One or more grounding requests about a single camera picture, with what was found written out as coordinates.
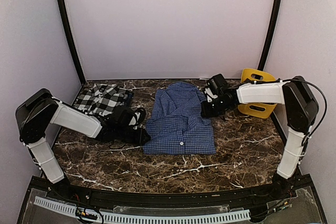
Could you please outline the yellow plastic basket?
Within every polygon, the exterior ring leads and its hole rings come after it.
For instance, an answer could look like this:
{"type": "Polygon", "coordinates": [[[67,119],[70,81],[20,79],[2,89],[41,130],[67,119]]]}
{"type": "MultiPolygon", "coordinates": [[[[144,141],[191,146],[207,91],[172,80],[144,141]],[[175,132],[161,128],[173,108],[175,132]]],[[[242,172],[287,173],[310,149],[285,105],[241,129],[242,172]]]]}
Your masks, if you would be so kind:
{"type": "MultiPolygon", "coordinates": [[[[276,78],[270,73],[253,69],[245,68],[241,74],[241,84],[247,81],[275,81],[276,78]]],[[[253,116],[256,118],[267,119],[276,107],[275,103],[267,96],[263,97],[264,93],[256,93],[256,91],[244,91],[247,97],[243,97],[243,101],[238,105],[238,110],[244,115],[253,116]]]]}

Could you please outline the blue checked long sleeve shirt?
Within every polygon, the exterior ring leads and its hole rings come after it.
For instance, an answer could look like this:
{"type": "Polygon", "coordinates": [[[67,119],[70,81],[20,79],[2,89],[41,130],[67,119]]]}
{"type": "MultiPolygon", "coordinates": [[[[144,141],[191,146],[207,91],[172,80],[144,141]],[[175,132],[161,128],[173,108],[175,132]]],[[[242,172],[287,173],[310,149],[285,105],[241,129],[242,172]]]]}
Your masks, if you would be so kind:
{"type": "Polygon", "coordinates": [[[213,155],[216,153],[210,119],[201,116],[205,101],[197,86],[175,82],[157,90],[146,131],[151,137],[146,155],[213,155]]]}

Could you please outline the black white plaid shirt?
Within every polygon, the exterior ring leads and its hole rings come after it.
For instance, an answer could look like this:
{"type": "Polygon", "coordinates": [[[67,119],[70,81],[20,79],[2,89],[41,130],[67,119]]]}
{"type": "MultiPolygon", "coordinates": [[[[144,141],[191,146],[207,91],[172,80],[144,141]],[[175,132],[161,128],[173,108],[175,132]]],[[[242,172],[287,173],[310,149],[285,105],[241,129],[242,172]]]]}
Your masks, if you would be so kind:
{"type": "Polygon", "coordinates": [[[117,106],[123,106],[125,92],[129,91],[117,84],[93,84],[85,87],[73,103],[73,107],[87,115],[105,116],[117,106]]]}

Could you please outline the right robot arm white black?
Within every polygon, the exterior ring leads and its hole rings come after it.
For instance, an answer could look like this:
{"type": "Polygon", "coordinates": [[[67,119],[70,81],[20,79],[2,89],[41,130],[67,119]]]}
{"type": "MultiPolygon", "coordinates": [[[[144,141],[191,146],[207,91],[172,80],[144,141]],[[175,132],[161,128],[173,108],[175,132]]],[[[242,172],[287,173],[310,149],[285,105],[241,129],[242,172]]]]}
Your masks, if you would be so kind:
{"type": "Polygon", "coordinates": [[[204,118],[222,116],[234,107],[255,106],[248,112],[261,117],[261,108],[282,105],[286,115],[288,134],[276,175],[289,180],[306,154],[308,142],[323,122],[328,102],[323,91],[302,76],[275,79],[272,75],[252,70],[239,84],[231,85],[222,74],[206,80],[202,102],[204,118]]]}

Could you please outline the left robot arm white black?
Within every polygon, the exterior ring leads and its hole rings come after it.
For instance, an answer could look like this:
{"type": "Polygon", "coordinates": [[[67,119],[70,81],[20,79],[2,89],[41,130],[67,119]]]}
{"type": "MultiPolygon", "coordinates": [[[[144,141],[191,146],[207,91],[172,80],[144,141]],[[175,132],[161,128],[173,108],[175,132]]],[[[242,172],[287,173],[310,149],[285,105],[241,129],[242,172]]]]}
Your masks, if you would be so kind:
{"type": "Polygon", "coordinates": [[[143,146],[151,139],[141,127],[145,116],[144,108],[133,111],[128,106],[117,106],[106,115],[89,114],[53,97],[47,89],[37,91],[15,111],[20,142],[63,201],[74,197],[74,189],[65,182],[67,176],[47,142],[47,128],[57,125],[101,142],[143,146]]]}

